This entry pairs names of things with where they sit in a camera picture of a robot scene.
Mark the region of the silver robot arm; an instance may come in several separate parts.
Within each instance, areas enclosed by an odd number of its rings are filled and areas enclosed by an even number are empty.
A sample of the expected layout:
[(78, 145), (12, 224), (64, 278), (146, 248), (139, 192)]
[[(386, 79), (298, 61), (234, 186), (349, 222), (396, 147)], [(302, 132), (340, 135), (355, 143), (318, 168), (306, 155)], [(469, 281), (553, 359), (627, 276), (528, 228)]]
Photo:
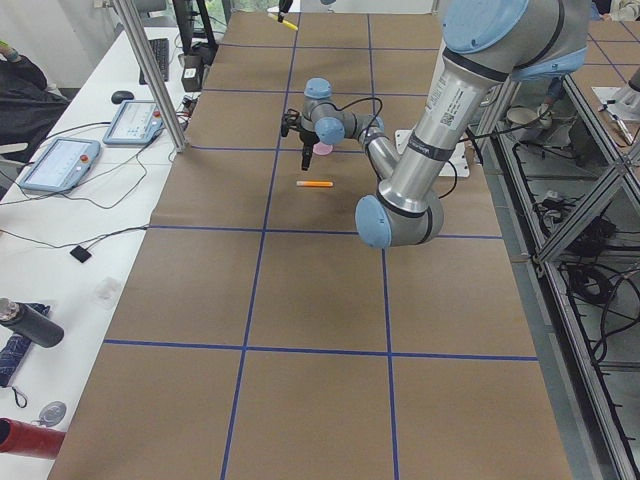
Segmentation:
[(375, 194), (356, 206), (361, 240), (379, 249), (427, 242), (444, 219), (435, 180), (489, 90), (508, 79), (578, 70), (590, 15), (588, 1), (453, 1), (441, 21), (443, 71), (404, 151), (392, 145), (378, 115), (337, 107), (323, 78), (307, 82), (302, 109), (283, 115), (280, 133), (298, 132), (302, 169), (309, 168), (315, 144), (358, 141), (379, 179)]

